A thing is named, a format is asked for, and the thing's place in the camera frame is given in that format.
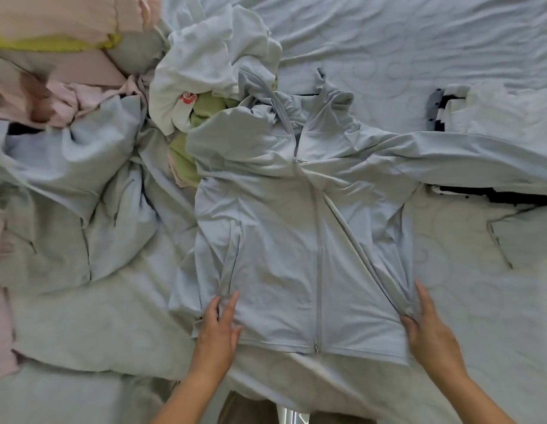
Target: hand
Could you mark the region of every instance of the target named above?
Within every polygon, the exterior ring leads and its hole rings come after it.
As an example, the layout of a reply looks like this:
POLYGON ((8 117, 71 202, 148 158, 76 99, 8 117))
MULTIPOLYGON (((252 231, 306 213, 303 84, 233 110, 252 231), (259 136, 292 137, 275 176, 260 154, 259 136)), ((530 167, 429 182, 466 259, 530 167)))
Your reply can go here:
POLYGON ((417 281, 416 287, 423 308, 420 324, 413 319, 401 317, 411 352, 435 384, 444 378, 467 376, 460 345, 452 330, 442 323, 426 289, 417 281))
POLYGON ((238 292, 232 295, 219 320, 220 297, 215 297, 203 316, 189 375, 218 387, 235 359, 242 326, 232 328, 238 292))

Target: forearm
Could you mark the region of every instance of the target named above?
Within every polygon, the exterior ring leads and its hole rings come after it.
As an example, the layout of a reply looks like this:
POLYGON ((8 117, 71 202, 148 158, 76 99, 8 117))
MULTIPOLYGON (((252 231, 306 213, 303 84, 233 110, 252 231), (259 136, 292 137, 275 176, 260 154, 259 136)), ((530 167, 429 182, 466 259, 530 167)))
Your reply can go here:
POLYGON ((468 376, 450 376, 434 382, 463 424, 516 424, 468 376))
POLYGON ((151 424, 198 424, 215 390, 216 384, 188 375, 151 424))

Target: green garment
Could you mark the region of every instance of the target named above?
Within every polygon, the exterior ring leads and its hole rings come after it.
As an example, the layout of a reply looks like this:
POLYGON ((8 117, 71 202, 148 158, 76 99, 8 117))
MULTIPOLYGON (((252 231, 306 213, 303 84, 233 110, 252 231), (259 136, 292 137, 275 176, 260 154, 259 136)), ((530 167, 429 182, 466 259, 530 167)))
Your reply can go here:
MULTIPOLYGON (((193 105, 193 111, 189 117, 191 127, 198 127, 209 117, 226 108, 238 106, 238 101, 231 98, 215 97, 212 92, 199 94, 197 102, 193 105)), ((197 187, 201 176, 197 174, 195 159, 185 150, 187 133, 178 132, 169 144, 169 154, 173 159, 173 168, 178 178, 190 186, 197 187)))

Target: white bed sheet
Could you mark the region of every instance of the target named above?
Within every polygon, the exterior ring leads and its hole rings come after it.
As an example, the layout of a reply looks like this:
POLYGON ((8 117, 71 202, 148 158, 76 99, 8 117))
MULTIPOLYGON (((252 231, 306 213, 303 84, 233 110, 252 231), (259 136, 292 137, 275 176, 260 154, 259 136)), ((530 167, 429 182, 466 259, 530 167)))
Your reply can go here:
MULTIPOLYGON (((323 67, 355 93, 358 119, 394 132, 426 129, 426 100, 437 87, 491 78, 547 86, 547 0, 201 1, 210 12, 230 2, 261 15, 284 48, 280 90, 310 92, 323 67)), ((517 421, 547 424, 547 259, 525 271, 507 267, 486 231, 488 219, 510 211, 504 206, 424 190, 413 204, 416 272, 470 373, 517 421)), ((304 412, 458 420, 417 366, 242 347, 232 377, 242 393, 304 412)))
MULTIPOLYGON (((177 1, 165 0, 167 19, 177 1)), ((547 86, 547 0, 201 1, 210 12, 239 1, 263 17, 284 46, 281 90, 310 92, 313 71, 323 67, 356 94, 360 120, 395 132, 425 129, 428 95, 452 82, 547 86)), ((165 164, 162 140, 157 151, 165 164)), ((159 169, 173 181, 169 169, 159 169)), ((163 225, 128 267, 80 289, 13 298, 19 351, 72 369, 185 375, 192 342, 167 301, 192 220, 163 189, 150 190, 163 225)), ((547 424, 547 259, 508 269, 485 228, 487 219, 510 211, 504 207, 425 190, 411 204, 416 270, 458 336, 469 371, 517 421, 547 424)), ((343 412, 380 424, 457 422, 415 365, 241 346, 230 382, 300 412, 343 412)))

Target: brown trousers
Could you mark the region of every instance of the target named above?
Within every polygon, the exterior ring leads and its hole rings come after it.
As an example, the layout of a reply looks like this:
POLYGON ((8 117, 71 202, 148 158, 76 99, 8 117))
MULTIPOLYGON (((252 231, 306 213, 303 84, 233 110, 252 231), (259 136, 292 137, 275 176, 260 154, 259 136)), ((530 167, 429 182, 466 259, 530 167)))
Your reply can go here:
MULTIPOLYGON (((277 406, 270 400, 250 400, 231 391, 220 411, 219 424, 279 424, 277 406)), ((315 412, 309 424, 376 424, 350 415, 315 412)))

